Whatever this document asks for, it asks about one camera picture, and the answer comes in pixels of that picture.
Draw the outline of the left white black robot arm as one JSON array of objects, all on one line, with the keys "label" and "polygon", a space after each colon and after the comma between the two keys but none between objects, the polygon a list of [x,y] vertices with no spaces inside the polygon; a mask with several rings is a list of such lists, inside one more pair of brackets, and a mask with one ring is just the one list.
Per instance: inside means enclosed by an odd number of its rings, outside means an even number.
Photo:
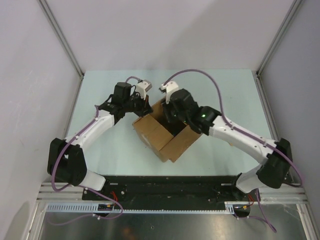
[{"label": "left white black robot arm", "polygon": [[147,80],[139,80],[136,85],[118,82],[107,100],[95,107],[92,120],[79,132],[64,139],[53,139],[49,146],[47,163],[51,180],[93,189],[93,194],[98,199],[107,199],[111,188],[105,184],[105,177],[88,170],[84,152],[126,113],[134,113],[138,117],[152,113],[147,94],[151,88],[152,84]]}]

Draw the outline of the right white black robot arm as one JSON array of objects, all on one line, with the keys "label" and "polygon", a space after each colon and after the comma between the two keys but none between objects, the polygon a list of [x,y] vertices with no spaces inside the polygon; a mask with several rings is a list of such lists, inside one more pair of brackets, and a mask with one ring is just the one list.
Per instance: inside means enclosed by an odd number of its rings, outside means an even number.
[{"label": "right white black robot arm", "polygon": [[276,141],[248,132],[220,111],[199,106],[184,88],[161,87],[160,91],[165,94],[161,105],[169,123],[187,124],[197,134],[228,142],[258,162],[255,168],[240,173],[232,184],[230,194],[235,200],[242,201],[249,192],[263,186],[279,189],[284,184],[292,158],[288,140]]}]

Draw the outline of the brown cardboard express box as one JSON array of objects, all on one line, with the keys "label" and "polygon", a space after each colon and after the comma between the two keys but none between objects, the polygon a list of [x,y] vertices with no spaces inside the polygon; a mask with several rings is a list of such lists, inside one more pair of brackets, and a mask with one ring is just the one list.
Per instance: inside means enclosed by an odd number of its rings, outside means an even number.
[{"label": "brown cardboard express box", "polygon": [[189,125],[183,122],[169,123],[165,117],[162,101],[157,101],[153,112],[132,123],[140,140],[162,161],[176,162],[199,138]]}]

